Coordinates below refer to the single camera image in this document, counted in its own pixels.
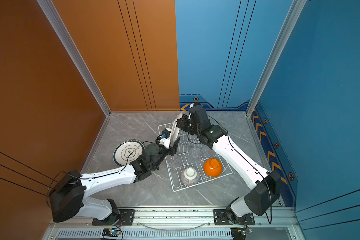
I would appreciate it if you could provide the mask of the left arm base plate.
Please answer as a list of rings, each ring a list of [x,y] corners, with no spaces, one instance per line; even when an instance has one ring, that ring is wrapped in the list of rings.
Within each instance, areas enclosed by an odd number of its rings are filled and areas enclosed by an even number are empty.
[[[93,219],[93,226],[131,226],[133,224],[135,216],[135,210],[133,209],[121,209],[118,214],[112,213],[104,220]]]

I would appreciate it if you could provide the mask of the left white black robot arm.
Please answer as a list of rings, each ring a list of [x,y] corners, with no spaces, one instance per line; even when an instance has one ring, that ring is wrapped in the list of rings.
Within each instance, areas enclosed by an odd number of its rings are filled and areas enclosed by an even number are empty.
[[[136,160],[117,169],[83,175],[76,170],[66,173],[48,192],[53,221],[61,223],[73,217],[87,217],[106,225],[115,223],[120,215],[115,201],[99,200],[92,196],[148,178],[153,171],[158,170],[167,155],[174,156],[177,153],[180,139],[169,140],[169,143],[150,143]]]

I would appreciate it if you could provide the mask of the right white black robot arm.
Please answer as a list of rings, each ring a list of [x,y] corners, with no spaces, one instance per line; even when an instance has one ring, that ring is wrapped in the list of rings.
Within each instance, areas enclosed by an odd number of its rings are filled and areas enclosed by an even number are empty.
[[[192,105],[187,115],[177,117],[173,127],[195,135],[201,144],[223,157],[247,184],[250,192],[227,206],[227,217],[232,224],[239,224],[248,214],[266,215],[271,223],[273,204],[281,195],[280,174],[258,165],[234,143],[226,128],[220,123],[211,124],[211,120],[202,105]]]

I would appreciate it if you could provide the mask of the white wire dish rack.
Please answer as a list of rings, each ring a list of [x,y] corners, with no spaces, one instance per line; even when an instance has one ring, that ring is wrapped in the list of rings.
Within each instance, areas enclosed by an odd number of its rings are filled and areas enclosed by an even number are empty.
[[[181,166],[176,168],[175,170],[171,170],[168,165],[168,158],[170,156],[166,157],[166,165],[168,168],[171,187],[174,192],[179,192],[181,190],[185,190],[188,188],[195,187],[197,185],[211,182],[213,180],[228,176],[233,173],[233,170],[229,166],[227,161],[225,161],[220,155],[218,155],[213,150],[209,149],[207,146],[198,144],[199,140],[197,139],[196,136],[192,136],[182,130],[179,131],[178,136],[181,139],[180,139],[180,142],[178,145],[178,150],[177,150],[177,153],[175,156],[178,156],[178,158],[182,161]],[[192,163],[190,161],[189,152],[192,148],[197,148],[197,149],[201,150],[201,152],[202,152],[202,160],[201,161],[199,161],[197,163]],[[223,173],[219,177],[216,177],[216,178],[209,177],[204,173],[203,165],[204,165],[205,161],[210,158],[218,159],[223,165]],[[197,170],[197,172],[200,174],[200,180],[196,185],[188,187],[182,183],[181,173],[182,173],[182,171],[184,171],[186,168],[189,168],[189,167],[192,167]]]

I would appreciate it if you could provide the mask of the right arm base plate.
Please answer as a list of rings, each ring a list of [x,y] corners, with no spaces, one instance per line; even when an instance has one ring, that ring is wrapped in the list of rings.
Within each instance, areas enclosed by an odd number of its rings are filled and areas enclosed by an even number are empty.
[[[232,211],[227,209],[214,209],[214,221],[215,225],[246,225],[254,226],[255,218],[252,213],[246,214],[243,217],[237,217]]]

